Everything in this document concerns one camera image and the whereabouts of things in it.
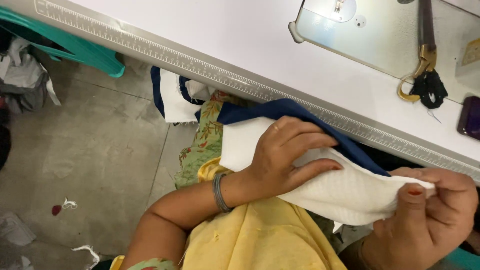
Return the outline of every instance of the scissors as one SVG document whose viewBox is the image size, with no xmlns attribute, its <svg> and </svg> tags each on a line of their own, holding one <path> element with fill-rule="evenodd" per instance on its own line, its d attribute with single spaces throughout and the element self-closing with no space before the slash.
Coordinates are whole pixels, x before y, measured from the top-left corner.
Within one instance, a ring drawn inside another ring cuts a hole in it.
<svg viewBox="0 0 480 270">
<path fill-rule="evenodd" d="M 398 95 L 406 101 L 415 102 L 420 100 L 420 95 L 405 94 L 402 91 L 402 85 L 410 78 L 417 79 L 422 75 L 434 72 L 437 64 L 437 45 L 435 44 L 435 34 L 433 32 L 433 14 L 432 14 L 432 0 L 420 0 L 419 2 L 419 64 L 417 71 L 402 78 L 402 82 L 398 86 Z"/>
</svg>

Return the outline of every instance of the white table top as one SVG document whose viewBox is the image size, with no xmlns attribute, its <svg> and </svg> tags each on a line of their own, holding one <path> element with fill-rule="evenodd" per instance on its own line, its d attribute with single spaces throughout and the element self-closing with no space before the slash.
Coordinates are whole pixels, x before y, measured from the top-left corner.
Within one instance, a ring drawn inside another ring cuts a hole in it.
<svg viewBox="0 0 480 270">
<path fill-rule="evenodd" d="M 434 110 L 396 95 L 399 80 L 288 31 L 302 0 L 71 0 L 240 68 L 480 161 L 480 142 L 456 131 L 462 106 Z"/>
</svg>

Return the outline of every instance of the measuring ruler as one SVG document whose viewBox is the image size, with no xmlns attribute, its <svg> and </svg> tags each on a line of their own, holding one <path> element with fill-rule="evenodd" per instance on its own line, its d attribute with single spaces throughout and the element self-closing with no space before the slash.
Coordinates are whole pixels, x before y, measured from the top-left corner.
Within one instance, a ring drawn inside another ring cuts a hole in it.
<svg viewBox="0 0 480 270">
<path fill-rule="evenodd" d="M 369 124 L 368 122 L 372 122 L 371 120 L 294 89 L 285 91 L 280 89 L 280 86 L 270 87 L 268 83 L 260 83 L 257 80 L 238 75 L 237 72 L 228 71 L 217 64 L 212 64 L 212 62 L 200 60 L 200 57 L 193 57 L 172 49 L 168 44 L 154 42 L 152 41 L 153 38 L 147 39 L 122 30 L 125 27 L 112 26 L 102 22 L 103 20 L 100 21 L 92 18 L 92 16 L 76 12 L 72 10 L 73 8 L 69 9 L 46 0 L 33 1 L 36 15 L 39 14 L 49 20 L 55 20 L 94 35 L 90 39 L 98 40 L 98 43 L 105 43 L 106 40 L 116 46 L 120 45 L 134 50 L 152 58 L 150 62 L 161 61 L 173 65 L 177 69 L 202 77 L 203 81 L 211 82 L 210 85 L 222 85 L 221 88 L 233 90 L 231 92 L 241 94 L 240 96 L 243 97 L 251 97 L 260 102 L 290 98 L 324 122 L 362 143 L 424 166 L 440 167 L 465 173 L 480 185 L 480 162 L 476 160 L 458 155 L 386 125 L 377 122 Z M 105 21 L 108 21 L 107 16 L 96 14 L 96 18 L 99 16 L 106 17 Z"/>
</svg>

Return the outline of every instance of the silver bangle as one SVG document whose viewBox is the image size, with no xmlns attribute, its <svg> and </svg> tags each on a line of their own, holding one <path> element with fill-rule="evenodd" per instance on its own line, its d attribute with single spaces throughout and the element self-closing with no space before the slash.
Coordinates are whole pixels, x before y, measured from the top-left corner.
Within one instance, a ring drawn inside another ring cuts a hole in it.
<svg viewBox="0 0 480 270">
<path fill-rule="evenodd" d="M 218 208 L 223 212 L 223 213 L 230 213 L 233 208 L 230 208 L 226 205 L 225 201 L 223 200 L 222 197 L 222 192 L 220 190 L 220 180 L 225 176 L 223 173 L 218 173 L 215 175 L 213 178 L 213 195 L 215 197 L 215 202 Z"/>
</svg>

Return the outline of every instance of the yellow garment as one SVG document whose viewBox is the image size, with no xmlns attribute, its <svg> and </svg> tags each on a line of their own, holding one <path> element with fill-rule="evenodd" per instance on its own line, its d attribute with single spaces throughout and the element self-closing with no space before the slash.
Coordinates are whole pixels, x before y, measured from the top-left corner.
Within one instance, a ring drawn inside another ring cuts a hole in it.
<svg viewBox="0 0 480 270">
<path fill-rule="evenodd" d="M 200 182 L 232 173 L 220 158 L 198 171 Z M 346 270 L 305 209 L 279 198 L 254 201 L 204 221 L 191 233 L 184 270 Z"/>
</svg>

